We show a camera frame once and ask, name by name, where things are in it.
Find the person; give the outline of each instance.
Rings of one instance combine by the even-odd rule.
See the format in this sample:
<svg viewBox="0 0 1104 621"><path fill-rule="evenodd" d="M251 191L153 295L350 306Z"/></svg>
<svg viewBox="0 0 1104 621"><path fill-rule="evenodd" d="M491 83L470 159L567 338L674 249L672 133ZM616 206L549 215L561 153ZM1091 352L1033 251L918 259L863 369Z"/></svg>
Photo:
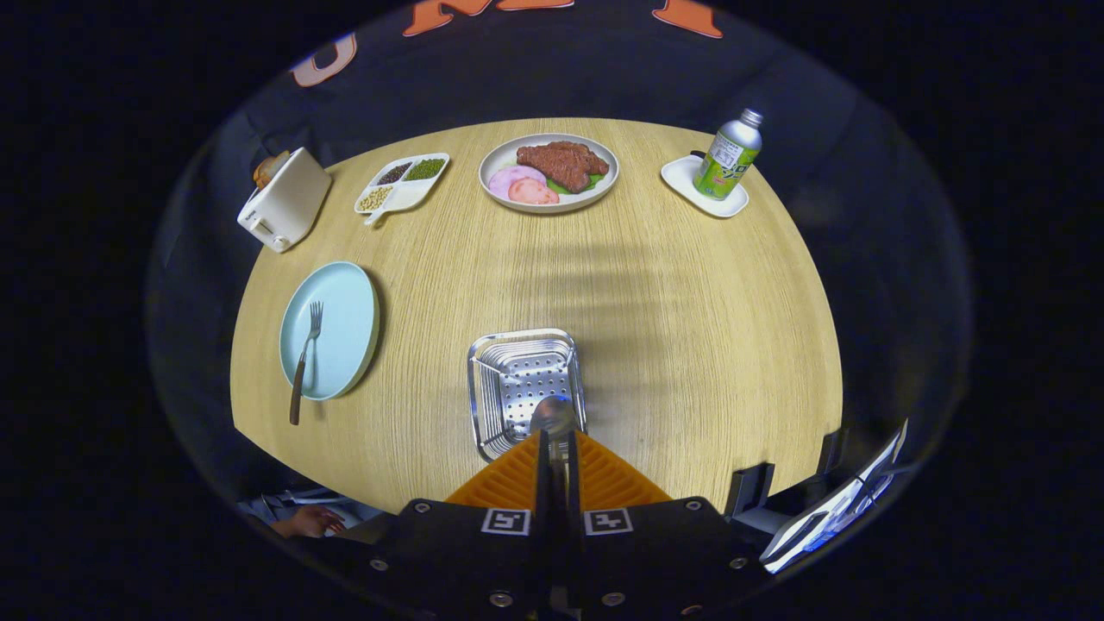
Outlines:
<svg viewBox="0 0 1104 621"><path fill-rule="evenodd" d="M337 535L346 529L344 519L332 511L319 505L302 505L287 519L269 524L282 537L323 537Z"/></svg>
<svg viewBox="0 0 1104 621"><path fill-rule="evenodd" d="M285 539L331 537L383 513L321 486L262 494L240 501L237 507Z"/></svg>

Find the bottle cap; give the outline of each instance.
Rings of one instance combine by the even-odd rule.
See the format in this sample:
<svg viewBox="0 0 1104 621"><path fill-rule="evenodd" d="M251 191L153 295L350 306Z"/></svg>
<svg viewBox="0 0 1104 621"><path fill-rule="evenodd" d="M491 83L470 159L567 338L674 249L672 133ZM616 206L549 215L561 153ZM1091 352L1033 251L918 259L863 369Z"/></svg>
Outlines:
<svg viewBox="0 0 1104 621"><path fill-rule="evenodd" d="M752 108L744 108L740 115L740 122L751 127L758 127L760 123L763 123L763 115Z"/></svg>

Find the human hand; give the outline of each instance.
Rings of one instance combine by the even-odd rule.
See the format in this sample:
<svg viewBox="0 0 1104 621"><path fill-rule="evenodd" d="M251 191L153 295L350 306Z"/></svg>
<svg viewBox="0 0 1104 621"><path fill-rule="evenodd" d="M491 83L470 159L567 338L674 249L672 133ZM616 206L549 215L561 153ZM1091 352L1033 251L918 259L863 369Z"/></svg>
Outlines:
<svg viewBox="0 0 1104 621"><path fill-rule="evenodd" d="M304 505L289 519L283 519L273 524L273 529L284 537L298 535L300 537L318 538L325 535L327 530L332 530L335 534L344 530L342 522L341 516L326 507Z"/></svg>

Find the screw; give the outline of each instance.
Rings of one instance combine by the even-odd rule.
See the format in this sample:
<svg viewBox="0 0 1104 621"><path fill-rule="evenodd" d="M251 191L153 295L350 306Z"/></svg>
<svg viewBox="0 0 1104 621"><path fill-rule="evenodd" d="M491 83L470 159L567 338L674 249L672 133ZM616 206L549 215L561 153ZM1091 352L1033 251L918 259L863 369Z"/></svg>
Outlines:
<svg viewBox="0 0 1104 621"><path fill-rule="evenodd" d="M490 603L499 608L506 608L513 603L513 598L510 593L497 592L490 594Z"/></svg>
<svg viewBox="0 0 1104 621"><path fill-rule="evenodd" d="M616 591L602 596L602 603L606 606L618 606L625 601L625 593Z"/></svg>

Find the steak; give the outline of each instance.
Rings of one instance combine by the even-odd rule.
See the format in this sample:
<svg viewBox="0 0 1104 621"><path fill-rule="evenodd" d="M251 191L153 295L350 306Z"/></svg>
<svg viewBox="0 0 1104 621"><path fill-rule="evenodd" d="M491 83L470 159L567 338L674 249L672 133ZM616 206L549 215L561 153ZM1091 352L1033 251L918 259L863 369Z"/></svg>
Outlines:
<svg viewBox="0 0 1104 621"><path fill-rule="evenodd" d="M609 165L605 162L601 157L594 155L594 151L590 147L581 143L569 143L567 140L556 140L554 143L549 143L546 146L553 149L567 149L572 151L578 151L586 156L586 173L587 175L605 175L609 172Z"/></svg>
<svg viewBox="0 0 1104 621"><path fill-rule="evenodd" d="M591 185L586 172L590 162L584 154L573 149L518 147L518 164L532 166L572 193L577 194Z"/></svg>

